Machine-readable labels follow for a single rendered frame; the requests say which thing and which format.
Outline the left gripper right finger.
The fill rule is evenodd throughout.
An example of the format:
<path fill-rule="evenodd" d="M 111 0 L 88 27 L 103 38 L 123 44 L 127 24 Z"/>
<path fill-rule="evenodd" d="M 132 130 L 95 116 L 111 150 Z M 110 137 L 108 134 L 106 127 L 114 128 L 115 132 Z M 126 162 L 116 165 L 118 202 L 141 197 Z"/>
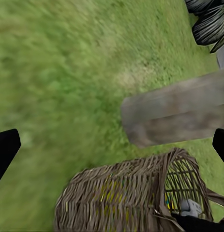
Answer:
<path fill-rule="evenodd" d="M 216 129 L 215 135 L 213 137 L 212 145 L 224 162 L 224 130 L 223 129 L 220 128 Z"/>

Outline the wicker basket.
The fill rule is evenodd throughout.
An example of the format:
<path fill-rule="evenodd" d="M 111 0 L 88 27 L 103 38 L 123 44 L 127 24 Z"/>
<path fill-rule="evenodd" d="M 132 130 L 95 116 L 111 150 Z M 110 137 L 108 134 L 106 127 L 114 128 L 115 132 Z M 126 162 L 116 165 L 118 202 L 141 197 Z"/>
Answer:
<path fill-rule="evenodd" d="M 173 175 L 176 178 L 169 179 L 166 188 Z M 214 222 L 209 201 L 224 207 L 224 196 L 206 187 L 195 157 L 184 147 L 84 169 L 56 201 L 54 232 L 185 232 L 171 213 L 181 215 L 180 203 L 187 194 L 197 204 L 201 200 L 199 217 L 208 222 Z"/>

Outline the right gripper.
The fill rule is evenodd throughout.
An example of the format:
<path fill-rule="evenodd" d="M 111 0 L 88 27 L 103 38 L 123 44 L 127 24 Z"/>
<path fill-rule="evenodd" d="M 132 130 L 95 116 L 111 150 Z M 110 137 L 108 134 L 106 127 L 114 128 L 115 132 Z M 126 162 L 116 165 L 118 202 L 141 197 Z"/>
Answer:
<path fill-rule="evenodd" d="M 178 213 L 171 213 L 172 217 L 177 219 L 178 224 L 185 230 L 185 232 L 204 232 L 205 225 L 208 220 L 190 217 L 190 216 L 181 216 Z"/>

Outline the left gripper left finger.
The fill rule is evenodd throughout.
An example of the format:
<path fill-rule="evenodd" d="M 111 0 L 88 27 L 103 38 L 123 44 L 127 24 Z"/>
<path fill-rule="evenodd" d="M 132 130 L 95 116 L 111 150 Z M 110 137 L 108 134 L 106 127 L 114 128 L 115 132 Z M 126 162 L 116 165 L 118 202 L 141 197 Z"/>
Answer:
<path fill-rule="evenodd" d="M 20 147 L 17 129 L 0 132 L 0 180 Z"/>

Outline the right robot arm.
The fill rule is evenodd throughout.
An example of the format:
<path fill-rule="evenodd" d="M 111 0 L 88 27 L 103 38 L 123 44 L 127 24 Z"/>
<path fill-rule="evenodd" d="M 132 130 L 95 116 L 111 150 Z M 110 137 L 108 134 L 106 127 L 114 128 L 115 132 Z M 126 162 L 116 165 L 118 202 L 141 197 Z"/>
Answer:
<path fill-rule="evenodd" d="M 172 212 L 171 216 L 177 219 L 178 224 L 185 232 L 224 232 L 224 220 L 214 223 L 199 218 L 199 214 L 202 212 L 201 204 L 186 198 L 180 205 L 183 210 L 181 215 Z"/>

